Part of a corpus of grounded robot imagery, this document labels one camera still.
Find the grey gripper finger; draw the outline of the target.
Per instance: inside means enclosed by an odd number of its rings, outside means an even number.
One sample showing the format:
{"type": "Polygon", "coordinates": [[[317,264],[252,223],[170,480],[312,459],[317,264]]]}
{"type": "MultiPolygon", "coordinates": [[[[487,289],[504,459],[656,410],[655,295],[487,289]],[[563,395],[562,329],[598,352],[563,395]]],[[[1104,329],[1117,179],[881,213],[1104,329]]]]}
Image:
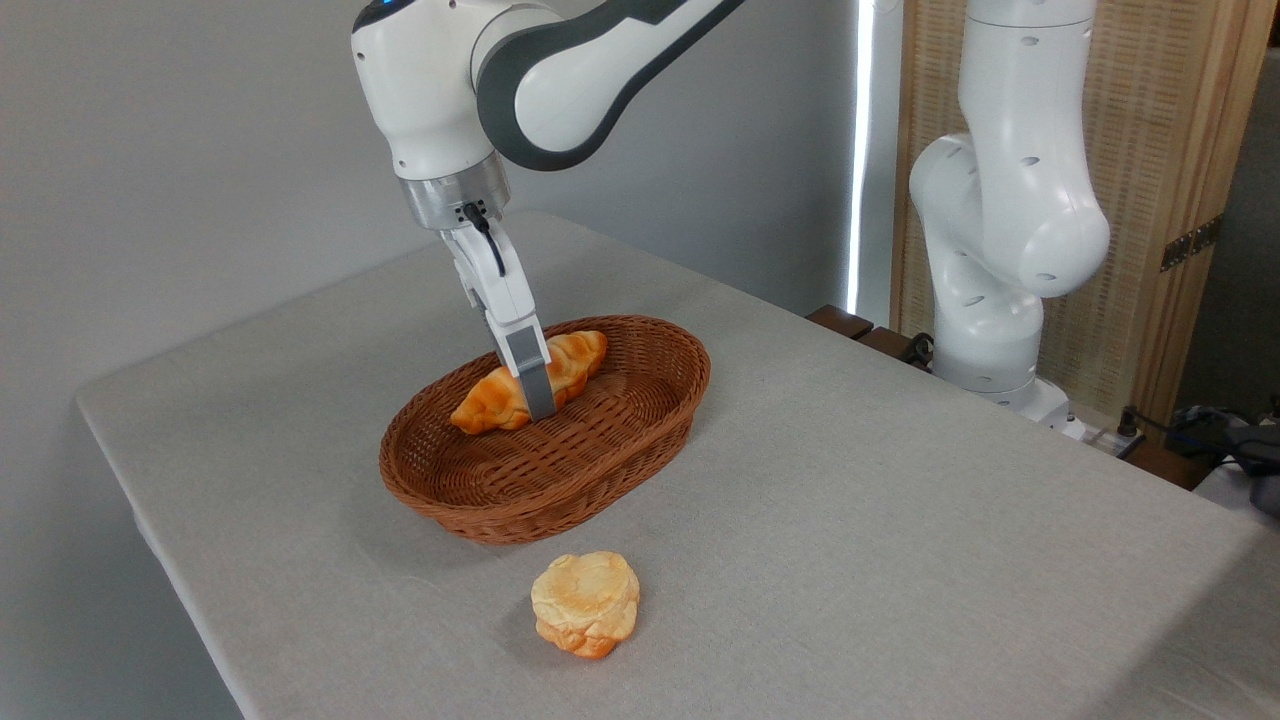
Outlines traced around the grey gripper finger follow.
{"type": "Polygon", "coordinates": [[[540,325],[527,325],[503,334],[503,359],[517,380],[532,421],[557,413],[550,387],[550,352],[540,325]]]}

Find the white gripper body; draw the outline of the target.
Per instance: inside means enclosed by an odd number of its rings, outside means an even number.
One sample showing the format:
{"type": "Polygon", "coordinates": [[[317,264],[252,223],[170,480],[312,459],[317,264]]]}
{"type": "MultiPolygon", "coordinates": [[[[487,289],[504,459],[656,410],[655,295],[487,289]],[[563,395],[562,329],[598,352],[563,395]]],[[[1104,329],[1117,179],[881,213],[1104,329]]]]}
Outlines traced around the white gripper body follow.
{"type": "Polygon", "coordinates": [[[499,222],[490,222],[486,232],[466,225],[442,231],[440,236],[454,258],[463,288],[474,306],[483,309],[497,338],[522,327],[541,327],[522,264],[499,222]]]}

